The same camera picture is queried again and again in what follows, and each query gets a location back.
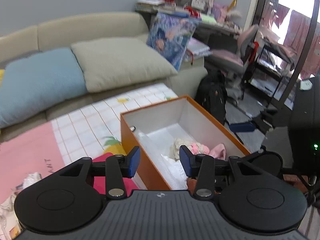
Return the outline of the pink white crochet pouch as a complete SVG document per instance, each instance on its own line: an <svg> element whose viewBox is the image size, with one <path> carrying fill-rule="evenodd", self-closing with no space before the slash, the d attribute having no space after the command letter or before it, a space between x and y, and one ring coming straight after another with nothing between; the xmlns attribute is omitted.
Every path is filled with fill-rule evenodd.
<svg viewBox="0 0 320 240"><path fill-rule="evenodd" d="M174 143L170 146L169 157L175 160L180 159L179 150L181 146L186 146L193 155L205 154L210 155L215 159L226 159L226 148L224 144L218 144L210 149L208 146L197 141L176 138Z"/></svg>

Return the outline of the cream drawstring cloth bag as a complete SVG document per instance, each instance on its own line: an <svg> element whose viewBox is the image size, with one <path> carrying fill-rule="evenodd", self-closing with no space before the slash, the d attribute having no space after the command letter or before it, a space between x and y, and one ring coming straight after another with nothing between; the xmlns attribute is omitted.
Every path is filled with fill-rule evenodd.
<svg viewBox="0 0 320 240"><path fill-rule="evenodd" d="M19 185L12 189L12 193L1 204L1 239L15 239L23 231L14 211L14 202L23 189L41 179L42 176L39 172L28 174Z"/></svg>

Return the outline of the red cube container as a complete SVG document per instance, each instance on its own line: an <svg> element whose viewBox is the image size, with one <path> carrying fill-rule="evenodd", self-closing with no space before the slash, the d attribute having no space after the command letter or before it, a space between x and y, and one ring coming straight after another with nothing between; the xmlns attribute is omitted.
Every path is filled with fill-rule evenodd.
<svg viewBox="0 0 320 240"><path fill-rule="evenodd" d="M107 199L123 199L137 190L131 173L131 158L123 154L104 154L93 160L90 173L93 187Z"/></svg>

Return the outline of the checked pink tablecloth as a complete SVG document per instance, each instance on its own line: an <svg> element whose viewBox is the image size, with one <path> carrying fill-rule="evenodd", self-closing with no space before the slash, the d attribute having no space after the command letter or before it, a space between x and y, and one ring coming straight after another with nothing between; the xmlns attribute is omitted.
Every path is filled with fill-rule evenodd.
<svg viewBox="0 0 320 240"><path fill-rule="evenodd" d="M42 178L82 157L123 153L120 114L176 98L159 83L69 112L1 143L1 204L30 173Z"/></svg>

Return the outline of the orange cardboard box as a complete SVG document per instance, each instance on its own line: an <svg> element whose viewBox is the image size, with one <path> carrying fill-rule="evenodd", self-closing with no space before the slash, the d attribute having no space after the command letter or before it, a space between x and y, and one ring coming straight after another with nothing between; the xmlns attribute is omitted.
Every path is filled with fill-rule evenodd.
<svg viewBox="0 0 320 240"><path fill-rule="evenodd" d="M199 142L209 149L224 144L226 155L244 157L248 149L232 133L188 96L135 109L120 115L125 152L140 148L139 185L148 190L179 190L186 183L175 178L165 162L176 139Z"/></svg>

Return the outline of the black metal shelf rack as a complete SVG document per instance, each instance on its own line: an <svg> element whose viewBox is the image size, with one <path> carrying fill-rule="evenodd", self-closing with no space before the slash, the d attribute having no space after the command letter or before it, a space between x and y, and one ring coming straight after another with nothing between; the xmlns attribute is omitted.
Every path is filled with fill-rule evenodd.
<svg viewBox="0 0 320 240"><path fill-rule="evenodd" d="M281 98L296 68L296 61L294 49L259 32L241 84L269 105Z"/></svg>

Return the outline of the black backpack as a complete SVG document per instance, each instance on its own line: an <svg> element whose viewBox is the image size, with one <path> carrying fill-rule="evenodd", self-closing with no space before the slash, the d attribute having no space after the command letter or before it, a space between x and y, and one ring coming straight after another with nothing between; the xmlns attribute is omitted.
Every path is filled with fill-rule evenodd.
<svg viewBox="0 0 320 240"><path fill-rule="evenodd" d="M210 72L200 82L195 101L222 125L226 121L227 90L220 70Z"/></svg>

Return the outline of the pink office chair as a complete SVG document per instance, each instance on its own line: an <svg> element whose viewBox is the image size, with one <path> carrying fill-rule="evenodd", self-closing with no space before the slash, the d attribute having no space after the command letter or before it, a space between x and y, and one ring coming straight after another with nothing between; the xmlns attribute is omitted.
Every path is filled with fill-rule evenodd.
<svg viewBox="0 0 320 240"><path fill-rule="evenodd" d="M244 98L244 86L241 84L245 71L249 65L246 51L254 51L254 39L259 30L259 25L254 24L242 32L236 42L235 52L224 49L214 49L209 56L209 61L227 74L227 95L233 105L237 105Z"/></svg>

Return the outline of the grey-green cushion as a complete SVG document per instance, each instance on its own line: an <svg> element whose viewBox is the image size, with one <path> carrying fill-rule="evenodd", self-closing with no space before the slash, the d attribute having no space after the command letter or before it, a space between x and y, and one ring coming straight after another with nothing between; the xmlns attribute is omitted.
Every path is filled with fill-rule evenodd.
<svg viewBox="0 0 320 240"><path fill-rule="evenodd" d="M177 74L157 51L137 38L114 37L71 45L87 90L99 93Z"/></svg>

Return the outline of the blue cushion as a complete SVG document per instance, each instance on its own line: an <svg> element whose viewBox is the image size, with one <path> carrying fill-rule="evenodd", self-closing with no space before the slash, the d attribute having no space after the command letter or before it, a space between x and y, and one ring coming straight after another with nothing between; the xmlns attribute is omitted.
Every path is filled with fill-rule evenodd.
<svg viewBox="0 0 320 240"><path fill-rule="evenodd" d="M1 83L1 128L87 92L83 72L70 48L12 61Z"/></svg>

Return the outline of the blue anime print pillow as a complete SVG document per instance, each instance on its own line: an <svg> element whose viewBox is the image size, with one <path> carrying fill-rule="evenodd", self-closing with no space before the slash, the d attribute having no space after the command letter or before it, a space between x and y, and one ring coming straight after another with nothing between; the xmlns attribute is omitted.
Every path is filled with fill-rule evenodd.
<svg viewBox="0 0 320 240"><path fill-rule="evenodd" d="M189 18L158 13L153 20L146 44L169 61L176 70L192 38L197 23Z"/></svg>

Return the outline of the beige fabric sofa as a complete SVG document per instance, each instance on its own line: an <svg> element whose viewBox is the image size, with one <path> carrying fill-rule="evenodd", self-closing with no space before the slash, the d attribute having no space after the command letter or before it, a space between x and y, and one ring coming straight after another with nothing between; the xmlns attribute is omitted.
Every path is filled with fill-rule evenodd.
<svg viewBox="0 0 320 240"><path fill-rule="evenodd" d="M207 73L203 61L175 70L147 38L136 12L70 16L1 37L1 141L148 85L194 97Z"/></svg>

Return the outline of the yellow cushion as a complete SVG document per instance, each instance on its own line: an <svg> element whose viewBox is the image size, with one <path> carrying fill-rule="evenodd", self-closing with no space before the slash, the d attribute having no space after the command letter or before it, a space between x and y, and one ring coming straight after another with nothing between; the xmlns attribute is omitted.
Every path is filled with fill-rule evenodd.
<svg viewBox="0 0 320 240"><path fill-rule="evenodd" d="M2 84L3 76L4 76L4 69L0 69L0 85Z"/></svg>

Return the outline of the cluttered desk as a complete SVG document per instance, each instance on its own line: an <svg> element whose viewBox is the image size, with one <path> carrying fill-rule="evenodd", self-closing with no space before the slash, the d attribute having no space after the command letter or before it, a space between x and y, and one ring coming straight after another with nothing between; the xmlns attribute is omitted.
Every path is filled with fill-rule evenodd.
<svg viewBox="0 0 320 240"><path fill-rule="evenodd" d="M243 32L243 28L235 23L236 19L242 18L242 13L236 9L237 3L238 0L227 5L219 5L215 0L137 0L135 11L151 16L161 12L189 17L206 29L237 36Z"/></svg>

